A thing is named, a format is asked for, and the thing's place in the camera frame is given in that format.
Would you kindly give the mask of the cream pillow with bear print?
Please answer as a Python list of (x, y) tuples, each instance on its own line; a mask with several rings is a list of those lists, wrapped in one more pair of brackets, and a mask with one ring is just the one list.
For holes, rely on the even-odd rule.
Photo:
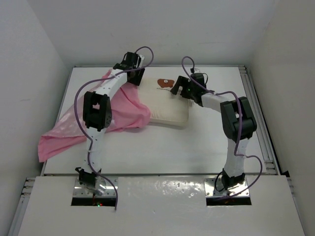
[(145, 77), (138, 87), (138, 97), (151, 112), (150, 122), (175, 127), (184, 127), (189, 121), (191, 102), (170, 91), (175, 81)]

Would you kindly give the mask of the pink satin pillowcase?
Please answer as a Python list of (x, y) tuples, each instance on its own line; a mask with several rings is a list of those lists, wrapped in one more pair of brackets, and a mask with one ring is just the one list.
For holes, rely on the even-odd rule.
[[(107, 132), (143, 128), (150, 121), (151, 112), (141, 103), (138, 89), (133, 84), (126, 83), (116, 92), (111, 100), (111, 108), (113, 121)], [(71, 106), (50, 131), (41, 135), (37, 146), (39, 162), (45, 162), (86, 140), (75, 119), (74, 108)]]

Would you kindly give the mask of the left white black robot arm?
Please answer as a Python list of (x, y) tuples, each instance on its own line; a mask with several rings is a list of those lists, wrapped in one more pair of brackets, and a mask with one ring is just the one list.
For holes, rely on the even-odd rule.
[(83, 122), (81, 125), (77, 103), (74, 103), (76, 121), (83, 134), (87, 137), (87, 157), (82, 167), (76, 168), (79, 173), (80, 184), (88, 188), (95, 188), (96, 180), (101, 172), (101, 144), (100, 140), (113, 118), (111, 100), (119, 89), (126, 83), (140, 85), (145, 67), (145, 57), (136, 52), (127, 52), (121, 63), (117, 63), (109, 76), (100, 79), (101, 85), (93, 91), (87, 91), (83, 100)]

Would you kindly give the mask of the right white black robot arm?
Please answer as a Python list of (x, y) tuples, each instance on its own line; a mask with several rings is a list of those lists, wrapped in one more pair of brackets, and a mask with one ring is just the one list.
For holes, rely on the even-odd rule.
[(216, 93), (207, 89), (203, 73), (194, 73), (188, 78), (179, 76), (171, 93), (180, 93), (181, 97), (220, 113), (223, 132), (228, 140), (226, 163), (221, 173), (223, 190), (244, 182), (246, 149), (257, 129), (247, 97), (237, 97), (232, 91)]

